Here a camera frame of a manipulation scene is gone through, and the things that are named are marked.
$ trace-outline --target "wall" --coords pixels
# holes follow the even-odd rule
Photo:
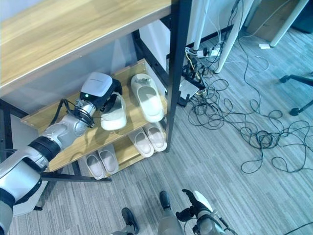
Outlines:
[[[216,32],[216,28],[227,27],[235,0],[211,0],[205,19],[202,38]],[[194,42],[200,15],[203,15],[204,0],[193,0],[188,28],[187,45]],[[166,55],[170,51],[170,30],[157,20],[140,29],[140,37],[165,69]]]
[[[7,19],[18,12],[40,2],[41,0],[1,0],[1,20]],[[230,10],[235,0],[211,0],[202,37],[216,31],[208,17],[218,27],[227,25]],[[194,0],[187,43],[193,42],[196,35],[202,0]],[[144,42],[165,68],[166,55],[169,53],[170,32],[160,22],[153,22],[140,29]],[[12,105],[32,113],[47,104],[58,101],[78,90],[92,71],[111,74],[136,62],[136,55],[131,35],[126,35],[79,60],[46,74],[36,81],[4,96],[2,99]]]

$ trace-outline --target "chair wheel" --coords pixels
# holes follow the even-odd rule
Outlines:
[[[287,82],[289,80],[289,76],[283,76],[281,79],[279,79],[279,81],[281,82],[281,83],[285,83],[285,82]]]
[[[298,108],[293,108],[293,109],[291,109],[289,114],[292,115],[292,116],[297,116],[299,114],[299,109]]]

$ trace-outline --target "office chair leg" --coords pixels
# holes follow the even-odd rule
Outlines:
[[[309,106],[311,106],[313,104],[313,100],[311,100],[311,102],[309,102],[308,104],[306,104],[304,107],[302,107],[301,109],[298,108],[293,108],[291,109],[291,111],[289,112],[290,115],[292,116],[297,116],[299,113],[301,113],[302,111],[306,110]]]
[[[281,79],[279,79],[279,81],[282,83],[285,83],[289,79],[293,79],[293,80],[296,80],[298,82],[308,84],[309,86],[313,86],[313,80],[311,78],[301,77],[301,76],[297,76],[297,75],[293,75],[293,74],[283,76]]]
[[[286,75],[286,76],[283,76],[281,79],[279,79],[279,81],[280,81],[281,83],[285,83],[285,82],[287,82],[289,79],[290,79],[289,76]]]

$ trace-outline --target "slipper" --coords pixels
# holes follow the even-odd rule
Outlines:
[[[91,175],[96,179],[100,180],[102,179],[106,172],[105,169],[101,163],[100,158],[92,153],[85,157],[85,163],[88,167],[88,170],[90,171]]]
[[[143,130],[156,152],[162,152],[166,149],[167,143],[160,123],[149,123],[143,127]]]
[[[118,161],[115,156],[115,150],[113,144],[107,144],[97,150],[99,157],[103,163],[105,170],[113,175],[118,172]]]
[[[153,155],[154,149],[142,128],[128,134],[138,152],[145,158]]]
[[[147,74],[139,73],[132,77],[131,87],[144,118],[148,122],[161,121],[164,117],[164,109],[153,79]]]
[[[104,110],[101,114],[101,127],[106,131],[118,130],[126,125],[125,100],[117,92],[113,92],[112,94],[116,95],[116,101],[113,107],[108,112]]]

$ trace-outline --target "wooden tabletop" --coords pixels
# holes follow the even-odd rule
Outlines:
[[[1,23],[0,97],[170,13],[171,0],[44,0]]]

